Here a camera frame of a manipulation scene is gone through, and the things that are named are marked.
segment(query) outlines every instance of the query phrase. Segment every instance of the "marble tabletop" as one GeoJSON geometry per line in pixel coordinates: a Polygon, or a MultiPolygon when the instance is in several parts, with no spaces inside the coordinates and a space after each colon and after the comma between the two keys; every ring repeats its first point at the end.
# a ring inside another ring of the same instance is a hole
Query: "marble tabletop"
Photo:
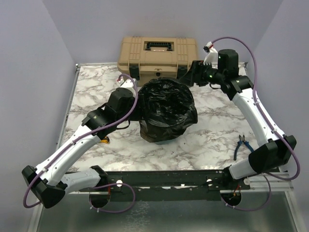
{"type": "MultiPolygon", "coordinates": [[[[243,65],[239,67],[239,73],[245,75],[243,65]]],[[[89,111],[107,102],[118,87],[119,74],[116,64],[81,67],[63,142],[72,136],[89,111]]],[[[244,134],[254,149],[258,148],[243,114],[221,90],[209,86],[194,86],[190,90],[198,123],[183,135],[160,144],[149,143],[141,138],[139,123],[131,122],[128,129],[109,134],[109,144],[100,143],[88,150],[69,171],[82,171],[93,165],[106,171],[222,169],[250,153],[241,146],[237,160],[233,160],[239,134],[244,134]]]]}

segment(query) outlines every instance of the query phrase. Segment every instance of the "black handle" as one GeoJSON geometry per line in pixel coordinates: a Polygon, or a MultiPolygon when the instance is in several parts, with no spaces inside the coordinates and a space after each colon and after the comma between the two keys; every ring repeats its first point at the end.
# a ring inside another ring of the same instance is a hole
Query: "black handle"
{"type": "Polygon", "coordinates": [[[172,49],[172,43],[168,42],[148,42],[146,45],[146,51],[150,51],[151,47],[167,47],[167,51],[173,51],[172,49]]]}

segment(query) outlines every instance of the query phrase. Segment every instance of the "brown plastic case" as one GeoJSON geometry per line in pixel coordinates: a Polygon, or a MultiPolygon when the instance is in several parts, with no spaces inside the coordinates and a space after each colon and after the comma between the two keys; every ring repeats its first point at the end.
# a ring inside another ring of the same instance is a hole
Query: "brown plastic case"
{"type": "Polygon", "coordinates": [[[198,60],[195,39],[124,37],[117,67],[143,86],[154,78],[183,76],[193,60],[198,60]]]}

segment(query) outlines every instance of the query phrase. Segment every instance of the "blue plier handle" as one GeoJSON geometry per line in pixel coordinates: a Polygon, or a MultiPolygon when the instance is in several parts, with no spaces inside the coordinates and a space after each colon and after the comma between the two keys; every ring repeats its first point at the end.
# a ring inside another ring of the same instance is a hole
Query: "blue plier handle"
{"type": "Polygon", "coordinates": [[[254,149],[250,146],[249,142],[246,141],[245,139],[245,136],[241,136],[239,135],[239,141],[237,142],[237,147],[235,149],[235,152],[234,152],[234,160],[237,159],[237,152],[238,152],[238,149],[240,148],[240,146],[242,145],[242,143],[245,144],[245,146],[251,151],[251,152],[254,152],[254,149]]]}

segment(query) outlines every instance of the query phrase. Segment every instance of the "trash bag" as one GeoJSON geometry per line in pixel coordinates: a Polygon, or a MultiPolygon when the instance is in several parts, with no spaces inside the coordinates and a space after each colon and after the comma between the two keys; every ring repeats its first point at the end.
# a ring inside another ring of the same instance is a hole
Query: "trash bag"
{"type": "Polygon", "coordinates": [[[197,110],[189,88],[172,78],[158,78],[140,90],[147,110],[140,121],[140,135],[150,142],[175,139],[197,123],[197,110]]]}

